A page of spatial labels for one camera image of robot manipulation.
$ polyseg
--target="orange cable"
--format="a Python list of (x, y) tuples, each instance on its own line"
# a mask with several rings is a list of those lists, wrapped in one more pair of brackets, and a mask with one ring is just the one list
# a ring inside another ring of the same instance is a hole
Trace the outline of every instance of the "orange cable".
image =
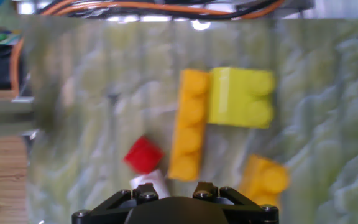
[[(43, 13), (41, 13), (41, 15), (61, 16), (69, 12), (78, 11), (81, 9), (94, 8), (94, 7), (133, 7), (133, 8), (141, 8), (141, 9), (158, 9), (164, 11), (187, 12), (187, 13), (194, 13), (194, 14), (210, 14), (210, 15), (228, 14), (228, 12), (216, 11), (210, 9), (192, 8), (192, 7), (185, 7), (185, 6), (172, 6), (172, 5), (164, 5), (164, 4), (145, 3), (145, 2), (84, 2), (84, 3), (79, 3), (78, 5), (69, 6), (67, 8), (59, 10), (63, 6), (66, 6), (76, 1), (77, 0), (62, 1), (52, 6), (51, 8), (45, 10)], [(276, 10), (281, 4), (283, 4), (284, 1), (285, 0), (279, 0), (269, 5), (265, 9), (243, 15), (240, 18), (255, 19), (258, 17), (265, 16)], [(19, 58), (22, 48), (23, 48), (23, 38), (21, 38), (21, 40), (15, 46), (13, 46), (12, 54), (11, 54), (9, 76), (11, 78), (11, 88), (12, 91), (14, 92), (15, 97), (19, 96)]]

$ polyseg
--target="screw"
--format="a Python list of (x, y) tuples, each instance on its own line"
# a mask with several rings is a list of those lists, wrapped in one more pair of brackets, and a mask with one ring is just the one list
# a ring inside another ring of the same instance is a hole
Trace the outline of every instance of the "screw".
[(261, 205), (261, 209), (263, 209), (265, 212), (270, 212), (272, 210), (277, 210), (278, 208), (274, 205)]
[(231, 187), (222, 187), (221, 188), (221, 190), (223, 190), (223, 191), (227, 191), (227, 190), (230, 190), (231, 189)]
[(144, 192), (140, 196), (146, 199), (152, 199), (155, 198), (157, 194), (155, 194), (154, 192)]
[(131, 193), (130, 190), (121, 190), (120, 192), (121, 192), (123, 195), (125, 195), (125, 194), (130, 194), (130, 193)]
[(83, 210), (80, 210), (80, 211), (76, 212), (75, 215), (77, 217), (84, 217), (85, 215), (87, 215), (89, 213), (91, 213), (90, 210), (83, 209)]
[(209, 198), (212, 197), (212, 194), (205, 190), (199, 190), (195, 193), (195, 197), (198, 198)]

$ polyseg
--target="table surface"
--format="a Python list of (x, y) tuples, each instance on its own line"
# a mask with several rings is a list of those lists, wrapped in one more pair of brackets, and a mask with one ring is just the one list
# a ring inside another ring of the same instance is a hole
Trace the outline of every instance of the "table surface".
[[(10, 91), (0, 91), (0, 99), (9, 99)], [(27, 223), (25, 179), (27, 158), (19, 136), (0, 138), (0, 223)]]

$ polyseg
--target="wire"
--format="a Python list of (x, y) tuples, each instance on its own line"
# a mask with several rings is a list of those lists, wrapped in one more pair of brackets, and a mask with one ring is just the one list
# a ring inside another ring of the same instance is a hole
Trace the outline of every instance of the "wire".
[[(44, 8), (39, 9), (36, 14), (41, 14), (41, 13), (43, 13), (45, 10), (51, 8), (52, 6), (58, 4), (58, 3), (62, 2), (62, 1), (64, 1), (64, 0), (54, 0), (54, 1), (51, 2), (50, 4), (46, 5)], [(86, 1), (87, 1), (87, 0), (77, 0), (77, 1), (76, 1), (76, 4), (77, 4), (77, 3), (80, 3), (80, 2), (86, 2)], [(126, 0), (114, 0), (114, 1), (115, 1), (115, 2), (126, 2)], [(152, 4), (156, 3), (156, 4), (157, 4), (157, 2), (154, 1), (154, 0), (145, 0), (145, 1), (142, 1), (142, 0), (136, 1), (136, 0), (133, 0), (132, 2), (147, 2), (147, 3), (152, 3)], [(207, 4), (215, 4), (215, 3), (221, 3), (221, 2), (214, 2), (214, 0), (163, 0), (162, 2), (158, 2), (158, 3), (159, 3), (159, 4), (166, 4), (166, 5), (172, 5), (172, 4), (174, 4), (174, 5), (182, 5), (182, 6), (183, 6), (183, 5), (191, 5), (191, 6), (194, 6), (194, 5), (198, 5), (198, 4), (200, 4), (200, 5), (202, 5), (202, 4), (207, 5)]]
[[(245, 10), (233, 12), (233, 13), (203, 9), (206, 11), (205, 13), (209, 13), (209, 15), (198, 14), (197, 12), (200, 11), (200, 9), (198, 9), (198, 8), (187, 8), (186, 7), (186, 9), (188, 9), (188, 10), (186, 10), (186, 12), (183, 12), (183, 10), (181, 9), (182, 8), (181, 6), (179, 6), (180, 7), (179, 9), (177, 8), (177, 6), (166, 6), (169, 8), (168, 10), (166, 10), (166, 9), (160, 10), (160, 8), (158, 7), (159, 5), (150, 4), (150, 3), (138, 3), (137, 8), (157, 9), (158, 10), (157, 12), (159, 14), (165, 14), (165, 15), (175, 16), (175, 17), (183, 17), (183, 18), (187, 18), (187, 19), (228, 20), (228, 19), (233, 19), (233, 18), (237, 18), (237, 17), (244, 17), (246, 19), (252, 19), (252, 18), (248, 18), (248, 16), (251, 15), (252, 12), (255, 12), (255, 11), (263, 9), (267, 6), (270, 6), (275, 2), (279, 2), (279, 0), (266, 0), (258, 5), (254, 5), (254, 6), (251, 6), (247, 9), (245, 9)], [(126, 4), (126, 3), (128, 3), (128, 2), (123, 2), (120, 5), (120, 7), (133, 8), (132, 4)], [(71, 13), (74, 11), (78, 11), (79, 7), (82, 9), (83, 8), (99, 9), (99, 8), (106, 8), (106, 7), (115, 7), (116, 4), (117, 4), (116, 2), (86, 2), (86, 3), (80, 4), (80, 5), (68, 6), (64, 9), (61, 9), (61, 10), (59, 10), (59, 12), (56, 13), (56, 15), (60, 16), (63, 14), (68, 14), (68, 13)]]
[(188, 19), (195, 19), (197, 14), (192, 13), (184, 13), (184, 12), (172, 12), (172, 11), (162, 11), (162, 10), (155, 10), (155, 9), (138, 9), (138, 8), (120, 8), (120, 9), (109, 9), (107, 11), (103, 11), (100, 14), (94, 14), (94, 12), (105, 9), (104, 7), (98, 7), (91, 10), (84, 10), (84, 11), (75, 11), (68, 14), (65, 14), (67, 17), (75, 17), (75, 18), (84, 18), (84, 19), (101, 19), (105, 20), (112, 16), (125, 16), (125, 15), (137, 15), (139, 17), (146, 16), (146, 15), (162, 15), (172, 17), (172, 18), (188, 18)]
[[(106, 8), (106, 7), (124, 7), (137, 9), (156, 9), (162, 12), (179, 12), (183, 13), (183, 17), (192, 17), (190, 19), (232, 19), (240, 17), (241, 19), (255, 19), (265, 16), (278, 8), (285, 0), (266, 0), (258, 5), (247, 8), (243, 11), (227, 13), (202, 8), (192, 8), (184, 6), (172, 6), (164, 4), (153, 4), (146, 2), (78, 2), (78, 0), (57, 0), (48, 5), (44, 10), (39, 11), (41, 15), (57, 15), (61, 16), (75, 11), (81, 11), (89, 8)], [(13, 47), (10, 64), (11, 86), (14, 96), (19, 95), (19, 57), (23, 48), (23, 38)]]

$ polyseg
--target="lego brick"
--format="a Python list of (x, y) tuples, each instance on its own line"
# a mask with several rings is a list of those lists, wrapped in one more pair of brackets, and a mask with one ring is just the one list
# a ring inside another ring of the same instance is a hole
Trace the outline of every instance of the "lego brick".
[(279, 195), (288, 184), (289, 175), (284, 166), (251, 155), (238, 191), (258, 205), (279, 206)]
[(211, 71), (208, 123), (268, 128), (273, 120), (271, 72), (221, 67)]
[(206, 125), (209, 73), (184, 70), (173, 133), (168, 177), (182, 181), (198, 178)]
[(140, 137), (131, 147), (123, 161), (138, 174), (151, 173), (162, 159), (162, 150), (146, 137)]

